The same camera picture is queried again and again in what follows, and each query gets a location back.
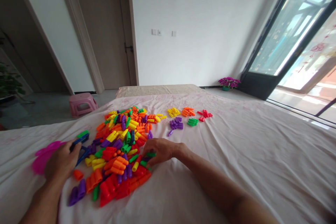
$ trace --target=hand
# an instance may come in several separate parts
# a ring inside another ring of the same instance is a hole
[[[142,155],[145,156],[147,152],[156,152],[156,156],[147,162],[147,168],[152,167],[158,163],[167,161],[175,157],[176,151],[178,148],[184,145],[184,143],[174,143],[164,138],[153,138],[148,139]]]
[[[44,169],[47,182],[64,183],[70,176],[76,166],[82,146],[82,143],[76,144],[74,150],[70,153],[70,147],[75,140],[68,141],[52,154]]]

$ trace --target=floor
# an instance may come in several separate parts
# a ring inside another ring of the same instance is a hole
[[[330,102],[318,97],[293,93],[279,88],[272,92],[269,99],[313,115],[317,114]],[[336,104],[327,109],[321,115],[321,118],[336,123]]]
[[[214,95],[233,100],[259,100],[238,90],[230,90],[229,92],[222,91],[220,88],[205,90]],[[94,94],[93,97],[96,100],[98,106],[101,107],[113,100],[117,94],[117,91],[118,90],[105,90],[102,94]],[[25,99],[28,101],[35,101],[35,104],[22,104],[17,101],[12,102],[7,108],[1,109],[2,117],[0,118],[0,124],[11,130],[22,127],[32,127],[37,125],[54,124],[75,120],[75,118],[72,118],[70,114],[69,94],[66,92],[35,93],[26,96]],[[269,102],[265,101],[265,104],[336,133],[335,128],[316,122]]]

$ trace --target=pink flowers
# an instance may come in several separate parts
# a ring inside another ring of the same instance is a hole
[[[240,80],[233,79],[231,77],[222,78],[218,82],[221,86],[232,89],[238,87],[238,84],[241,83]]]

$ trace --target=person's left hand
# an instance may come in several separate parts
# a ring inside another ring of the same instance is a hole
[[[68,141],[52,154],[44,169],[47,182],[58,181],[64,183],[70,176],[76,166],[82,146],[82,143],[78,143],[75,145],[74,150],[70,152],[70,147],[75,140]]]

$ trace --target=pink plastic plate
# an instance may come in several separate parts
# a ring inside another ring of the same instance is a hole
[[[56,141],[49,144],[47,147],[37,151],[35,156],[38,156],[33,164],[31,165],[35,174],[44,174],[44,168],[46,167],[47,161],[50,159],[51,155],[57,150],[61,145],[66,142]]]

